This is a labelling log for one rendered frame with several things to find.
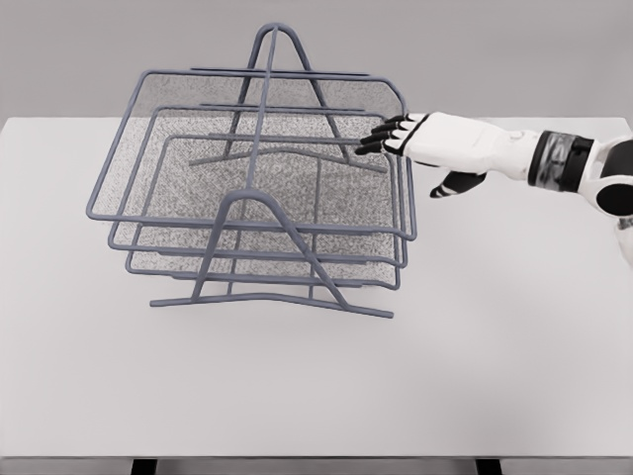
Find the grey mesh folder tray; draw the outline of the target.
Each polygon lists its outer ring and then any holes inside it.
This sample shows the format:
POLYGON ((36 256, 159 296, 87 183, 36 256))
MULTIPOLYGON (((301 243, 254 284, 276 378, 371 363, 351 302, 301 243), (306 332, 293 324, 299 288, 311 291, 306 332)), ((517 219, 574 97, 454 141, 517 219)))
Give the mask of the grey mesh folder tray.
POLYGON ((407 264, 409 162, 357 156, 380 118, 361 110, 168 105, 130 118, 94 209, 140 268, 353 274, 407 264))
MULTIPOLYGON (((103 193, 104 178, 123 125, 132 117, 168 105, 243 106, 258 112, 273 108, 361 110, 378 115, 378 124, 405 107, 401 94, 390 81, 368 74, 258 69, 152 70, 140 78, 124 113, 89 198, 86 208, 89 218, 113 223, 110 217, 97 213, 94 206, 103 193)), ((359 138, 374 126, 357 136, 356 146, 359 138)))
POLYGON ((240 285, 398 288, 407 169, 349 142, 173 135, 150 151, 123 226, 129 270, 240 285))

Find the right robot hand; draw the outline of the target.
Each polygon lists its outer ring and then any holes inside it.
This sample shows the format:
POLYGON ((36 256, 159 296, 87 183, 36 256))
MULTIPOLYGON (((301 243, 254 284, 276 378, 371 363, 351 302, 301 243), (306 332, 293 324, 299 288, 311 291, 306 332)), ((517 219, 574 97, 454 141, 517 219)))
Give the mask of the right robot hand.
POLYGON ((431 190, 434 199, 466 193, 493 169, 500 128, 479 120, 434 113, 407 113, 386 120, 360 140, 355 153, 388 152, 449 173, 431 190))

